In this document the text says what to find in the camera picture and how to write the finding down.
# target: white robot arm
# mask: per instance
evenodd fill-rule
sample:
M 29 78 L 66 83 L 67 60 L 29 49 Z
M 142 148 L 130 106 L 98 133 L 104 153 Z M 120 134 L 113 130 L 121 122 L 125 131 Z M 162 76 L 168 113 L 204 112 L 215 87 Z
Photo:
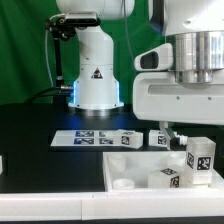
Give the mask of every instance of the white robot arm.
M 149 0 L 149 22 L 166 43 L 135 59 L 139 119 L 224 124 L 223 0 Z
M 129 16 L 134 0 L 56 0 L 65 22 L 91 22 L 97 18 L 115 20 Z M 124 104 L 119 99 L 119 83 L 113 75 L 113 40 L 100 26 L 77 27 L 80 75 L 74 82 L 70 108 L 86 114 L 104 114 Z

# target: green screen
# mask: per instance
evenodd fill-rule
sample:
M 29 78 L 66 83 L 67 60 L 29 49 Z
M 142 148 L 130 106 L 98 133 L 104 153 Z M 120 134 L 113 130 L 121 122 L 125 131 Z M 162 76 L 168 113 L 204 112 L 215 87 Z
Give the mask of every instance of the green screen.
M 55 0 L 0 0 L 0 104 L 22 103 L 50 87 L 44 47 L 45 20 L 58 13 Z M 131 103 L 135 73 L 125 22 L 102 21 L 101 27 L 114 40 L 114 76 L 120 82 L 121 100 Z M 164 42 L 148 24 L 147 0 L 136 0 L 128 18 L 128 30 L 134 57 Z M 55 77 L 51 35 L 48 44 L 50 68 Z M 78 49 L 76 36 L 61 42 L 63 75 L 68 85 L 79 75 Z

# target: black cable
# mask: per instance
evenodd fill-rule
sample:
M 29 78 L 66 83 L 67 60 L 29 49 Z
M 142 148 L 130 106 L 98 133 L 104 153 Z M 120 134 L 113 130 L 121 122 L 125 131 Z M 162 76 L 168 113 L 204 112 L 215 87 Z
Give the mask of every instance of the black cable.
M 40 95 L 40 96 L 33 96 L 31 97 L 30 99 L 26 100 L 25 103 L 26 104 L 31 104 L 34 100 L 36 100 L 37 98 L 42 98 L 42 97 L 53 97 L 53 96 L 65 96 L 65 97 L 70 97 L 71 94 L 69 93 L 65 93 L 65 94 L 62 94 L 62 93 L 57 93 L 57 94 L 47 94 L 47 95 Z
M 60 89 L 61 89 L 60 87 L 51 87 L 51 88 L 42 90 L 39 93 L 35 94 L 33 97 L 31 97 L 28 100 L 26 100 L 24 103 L 29 103 L 30 100 L 32 100 L 33 98 L 37 98 L 37 97 L 40 97 L 40 96 L 44 95 L 45 93 L 49 93 L 49 92 L 60 90 Z

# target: warning label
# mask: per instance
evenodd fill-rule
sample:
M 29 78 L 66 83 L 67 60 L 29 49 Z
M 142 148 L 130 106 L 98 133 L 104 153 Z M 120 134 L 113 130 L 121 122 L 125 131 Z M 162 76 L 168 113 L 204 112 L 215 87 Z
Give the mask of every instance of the warning label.
M 96 69 L 96 71 L 93 73 L 93 75 L 92 75 L 92 77 L 91 77 L 92 79 L 102 79 L 103 78 L 103 76 L 102 76 L 102 74 L 101 74 L 101 72 L 100 72 L 100 70 L 97 68 Z

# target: white cube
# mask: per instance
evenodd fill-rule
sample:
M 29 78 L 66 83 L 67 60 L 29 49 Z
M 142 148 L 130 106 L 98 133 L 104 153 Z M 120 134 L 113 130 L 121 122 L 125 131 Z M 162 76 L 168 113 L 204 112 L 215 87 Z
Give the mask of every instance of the white cube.
M 143 133 L 127 130 L 113 132 L 114 145 L 138 149 L 143 145 Z
M 181 168 L 170 166 L 150 172 L 148 179 L 149 188 L 179 188 L 181 184 Z
M 191 184 L 210 184 L 216 144 L 206 137 L 189 138 L 185 176 Z
M 162 131 L 150 130 L 148 144 L 150 146 L 167 147 L 167 139 Z

